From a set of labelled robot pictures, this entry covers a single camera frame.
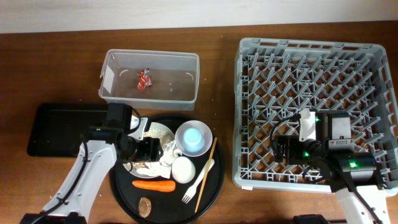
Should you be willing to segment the white speckled plate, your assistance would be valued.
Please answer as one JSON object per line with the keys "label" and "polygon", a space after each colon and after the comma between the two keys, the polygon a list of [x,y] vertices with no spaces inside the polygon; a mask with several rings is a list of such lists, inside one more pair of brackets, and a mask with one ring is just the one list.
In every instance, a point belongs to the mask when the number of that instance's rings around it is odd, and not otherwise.
{"label": "white speckled plate", "polygon": [[[152,123],[148,132],[144,133],[144,137],[159,138],[163,151],[165,149],[166,143],[175,140],[174,133],[168,127],[166,127],[165,125],[160,124],[160,123]],[[126,163],[126,164],[123,164],[123,166],[130,174],[132,174],[136,177],[143,178],[143,179],[154,178],[154,177],[139,175],[136,172],[134,172],[133,168],[134,168],[135,163],[141,163],[141,162]]]}

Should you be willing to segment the white napkin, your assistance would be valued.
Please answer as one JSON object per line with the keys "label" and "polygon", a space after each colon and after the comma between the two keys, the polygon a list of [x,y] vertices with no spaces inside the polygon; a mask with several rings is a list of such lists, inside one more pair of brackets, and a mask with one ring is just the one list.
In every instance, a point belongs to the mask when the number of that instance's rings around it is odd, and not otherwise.
{"label": "white napkin", "polygon": [[141,162],[135,163],[133,171],[139,175],[148,177],[161,176],[166,179],[170,178],[172,164],[174,160],[182,155],[181,150],[177,147],[176,140],[165,144],[163,155],[158,162]]}

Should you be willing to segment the white cup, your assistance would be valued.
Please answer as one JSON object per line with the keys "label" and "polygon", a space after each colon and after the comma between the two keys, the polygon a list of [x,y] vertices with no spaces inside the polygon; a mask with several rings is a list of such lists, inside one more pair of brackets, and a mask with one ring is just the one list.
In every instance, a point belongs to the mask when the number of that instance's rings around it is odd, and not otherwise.
{"label": "white cup", "polygon": [[172,164],[172,177],[179,184],[189,183],[194,178],[195,173],[195,166],[189,158],[180,156],[174,160]]}

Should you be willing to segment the red snack wrapper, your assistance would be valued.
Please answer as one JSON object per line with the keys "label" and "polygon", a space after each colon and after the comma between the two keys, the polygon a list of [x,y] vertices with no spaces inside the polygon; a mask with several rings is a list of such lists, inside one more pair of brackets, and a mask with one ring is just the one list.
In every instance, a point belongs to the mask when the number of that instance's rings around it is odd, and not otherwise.
{"label": "red snack wrapper", "polygon": [[145,88],[152,85],[152,81],[150,79],[149,74],[150,74],[150,70],[148,68],[145,68],[137,73],[137,76],[139,78],[137,88],[139,90],[144,90]]}

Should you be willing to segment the light blue cup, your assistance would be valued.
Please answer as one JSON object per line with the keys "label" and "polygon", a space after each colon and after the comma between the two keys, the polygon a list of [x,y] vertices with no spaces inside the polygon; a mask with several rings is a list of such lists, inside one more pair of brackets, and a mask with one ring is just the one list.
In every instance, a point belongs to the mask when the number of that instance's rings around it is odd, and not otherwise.
{"label": "light blue cup", "polygon": [[205,145],[203,134],[198,128],[188,128],[183,134],[183,146],[188,152],[200,151]]}

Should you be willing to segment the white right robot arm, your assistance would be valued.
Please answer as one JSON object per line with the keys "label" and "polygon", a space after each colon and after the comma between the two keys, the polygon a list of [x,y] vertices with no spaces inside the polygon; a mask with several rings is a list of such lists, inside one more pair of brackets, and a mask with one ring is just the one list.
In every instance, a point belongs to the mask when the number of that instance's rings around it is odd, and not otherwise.
{"label": "white right robot arm", "polygon": [[299,123],[299,135],[270,133],[277,162],[317,169],[338,199],[348,223],[389,223],[381,164],[370,152],[355,152],[347,112],[304,109],[285,121]]}

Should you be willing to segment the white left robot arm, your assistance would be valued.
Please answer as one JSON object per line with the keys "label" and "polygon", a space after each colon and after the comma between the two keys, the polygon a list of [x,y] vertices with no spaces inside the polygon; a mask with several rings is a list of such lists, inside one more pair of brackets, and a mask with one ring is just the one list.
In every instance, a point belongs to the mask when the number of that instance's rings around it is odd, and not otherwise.
{"label": "white left robot arm", "polygon": [[57,193],[40,213],[27,213],[22,223],[87,223],[106,174],[117,164],[157,162],[159,139],[144,137],[150,118],[132,106],[111,103],[106,118],[80,135],[76,161]]}

